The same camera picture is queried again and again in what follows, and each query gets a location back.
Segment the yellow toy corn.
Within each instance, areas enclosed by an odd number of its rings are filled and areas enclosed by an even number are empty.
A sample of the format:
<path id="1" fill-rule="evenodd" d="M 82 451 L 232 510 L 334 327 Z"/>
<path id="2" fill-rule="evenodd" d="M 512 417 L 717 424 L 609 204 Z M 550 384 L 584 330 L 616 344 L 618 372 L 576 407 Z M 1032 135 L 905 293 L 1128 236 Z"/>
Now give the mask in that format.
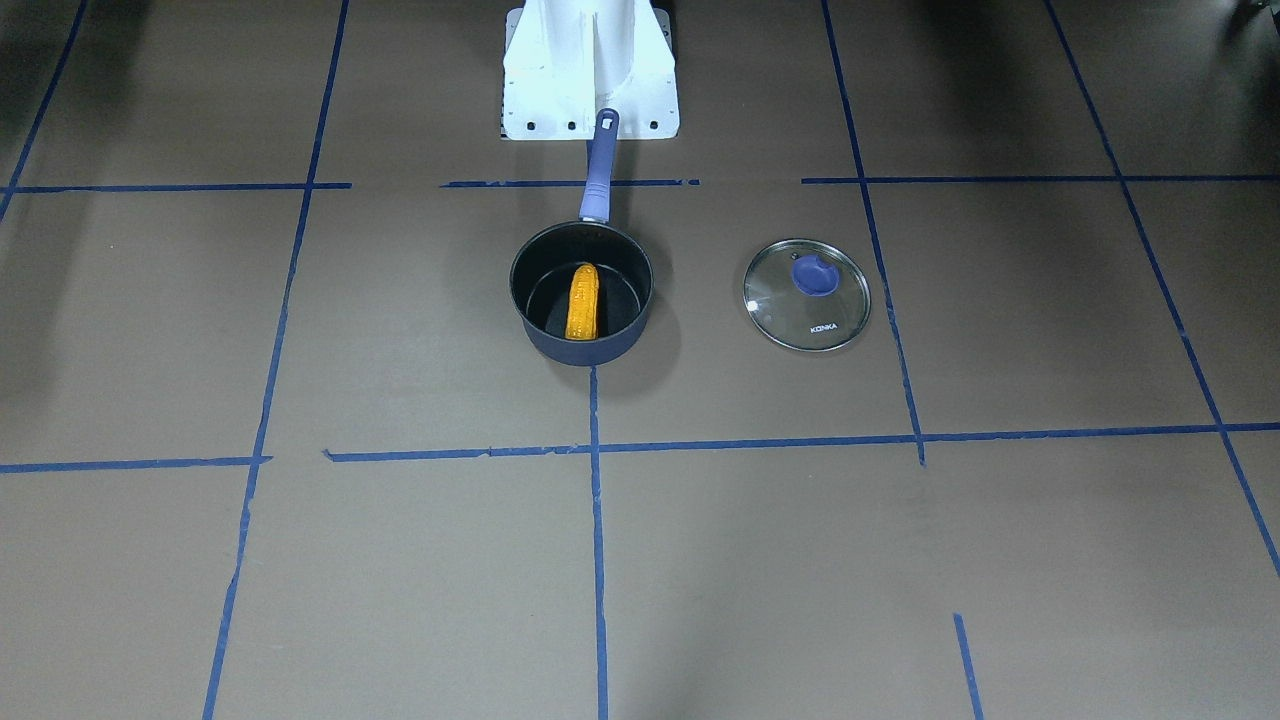
<path id="1" fill-rule="evenodd" d="M 591 341 L 599 337 L 599 302 L 602 283 L 599 270 L 590 263 L 579 265 L 571 279 L 564 314 L 564 338 Z"/>

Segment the dark blue saucepan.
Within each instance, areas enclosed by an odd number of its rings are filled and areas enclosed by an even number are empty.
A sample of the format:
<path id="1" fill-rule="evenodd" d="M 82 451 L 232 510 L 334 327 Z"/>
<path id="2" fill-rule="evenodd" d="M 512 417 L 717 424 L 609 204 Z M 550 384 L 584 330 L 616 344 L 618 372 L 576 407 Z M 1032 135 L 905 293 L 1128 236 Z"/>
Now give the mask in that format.
<path id="1" fill-rule="evenodd" d="M 611 222 L 621 118 L 596 114 L 588 168 L 571 222 L 535 233 L 512 261 L 508 287 L 532 346 L 568 366 L 599 366 L 640 338 L 655 293 L 649 252 Z"/>

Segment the glass pot lid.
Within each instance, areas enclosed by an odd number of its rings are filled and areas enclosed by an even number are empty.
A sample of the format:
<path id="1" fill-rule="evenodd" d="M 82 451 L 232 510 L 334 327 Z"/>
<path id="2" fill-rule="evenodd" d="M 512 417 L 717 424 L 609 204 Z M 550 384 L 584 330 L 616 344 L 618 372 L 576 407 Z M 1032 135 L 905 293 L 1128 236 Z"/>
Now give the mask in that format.
<path id="1" fill-rule="evenodd" d="M 786 238 L 748 264 L 742 305 L 754 327 L 778 346 L 823 354 L 854 342 L 870 319 L 864 270 L 841 249 Z"/>

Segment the white pedestal column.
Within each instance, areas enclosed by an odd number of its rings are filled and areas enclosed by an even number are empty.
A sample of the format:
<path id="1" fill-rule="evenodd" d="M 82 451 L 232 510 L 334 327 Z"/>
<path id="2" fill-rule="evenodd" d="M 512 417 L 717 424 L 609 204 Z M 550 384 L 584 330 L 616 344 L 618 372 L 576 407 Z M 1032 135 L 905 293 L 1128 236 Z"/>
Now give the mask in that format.
<path id="1" fill-rule="evenodd" d="M 526 1 L 506 15 L 500 133 L 512 141 L 593 136 L 599 110 L 621 140 L 678 135 L 675 13 L 668 1 Z"/>

